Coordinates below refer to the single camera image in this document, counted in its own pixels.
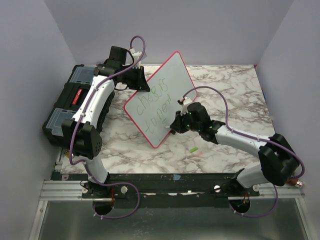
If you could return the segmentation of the pink framed whiteboard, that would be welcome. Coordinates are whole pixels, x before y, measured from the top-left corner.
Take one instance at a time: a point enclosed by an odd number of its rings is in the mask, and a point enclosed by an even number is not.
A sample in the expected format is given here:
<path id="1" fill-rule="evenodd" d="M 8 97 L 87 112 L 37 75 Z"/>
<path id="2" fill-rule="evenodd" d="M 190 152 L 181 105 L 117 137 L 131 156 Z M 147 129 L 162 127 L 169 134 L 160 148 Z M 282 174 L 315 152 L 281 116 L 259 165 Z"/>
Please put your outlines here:
<path id="1" fill-rule="evenodd" d="M 181 54 L 174 52 L 147 80 L 149 92 L 135 92 L 123 109 L 153 148 L 170 132 L 178 100 L 195 87 Z"/>

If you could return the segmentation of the green marker cap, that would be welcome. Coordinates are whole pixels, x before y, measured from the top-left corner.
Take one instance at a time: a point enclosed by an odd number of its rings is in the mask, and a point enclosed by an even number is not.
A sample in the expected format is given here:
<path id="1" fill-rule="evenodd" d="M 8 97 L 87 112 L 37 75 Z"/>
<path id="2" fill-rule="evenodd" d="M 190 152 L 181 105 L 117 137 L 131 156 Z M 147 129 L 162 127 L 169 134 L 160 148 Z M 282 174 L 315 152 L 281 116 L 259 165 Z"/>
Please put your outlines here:
<path id="1" fill-rule="evenodd" d="M 190 153 L 194 153 L 195 151 L 197 151 L 199 148 L 198 147 L 194 147 L 194 148 L 192 148 L 189 152 Z"/>

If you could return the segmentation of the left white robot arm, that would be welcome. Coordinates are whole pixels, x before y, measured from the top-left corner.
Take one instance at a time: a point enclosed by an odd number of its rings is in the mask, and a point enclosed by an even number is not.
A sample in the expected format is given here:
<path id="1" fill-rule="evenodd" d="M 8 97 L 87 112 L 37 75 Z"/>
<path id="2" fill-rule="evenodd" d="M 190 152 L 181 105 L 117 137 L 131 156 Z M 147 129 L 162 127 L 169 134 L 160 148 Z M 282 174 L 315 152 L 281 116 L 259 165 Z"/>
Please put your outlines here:
<path id="1" fill-rule="evenodd" d="M 89 185 L 101 198 L 111 191 L 111 185 L 106 182 L 109 173 L 100 156 L 103 123 L 118 83 L 138 92 L 150 91 L 141 65 L 144 56 L 144 50 L 112 46 L 105 62 L 94 68 L 92 83 L 79 109 L 61 125 L 63 139 L 69 147 L 69 163 L 72 166 L 83 164 Z"/>

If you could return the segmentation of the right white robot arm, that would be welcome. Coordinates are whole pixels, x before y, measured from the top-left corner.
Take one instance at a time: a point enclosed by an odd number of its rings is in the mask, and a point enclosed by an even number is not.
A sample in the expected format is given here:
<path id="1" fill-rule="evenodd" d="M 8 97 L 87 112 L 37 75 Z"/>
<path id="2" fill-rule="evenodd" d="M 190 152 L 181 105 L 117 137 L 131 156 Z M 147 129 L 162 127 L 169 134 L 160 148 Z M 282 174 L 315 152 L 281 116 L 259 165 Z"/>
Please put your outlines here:
<path id="1" fill-rule="evenodd" d="M 175 113 L 169 126 L 174 132 L 183 134 L 197 132 L 201 138 L 216 145 L 226 145 L 251 154 L 259 164 L 239 170 L 230 181 L 230 191 L 241 196 L 258 184 L 271 183 L 283 186 L 300 165 L 293 156 L 287 140 L 276 133 L 267 139 L 227 128 L 226 123 L 212 120 L 206 108 L 199 102 L 188 103 Z"/>

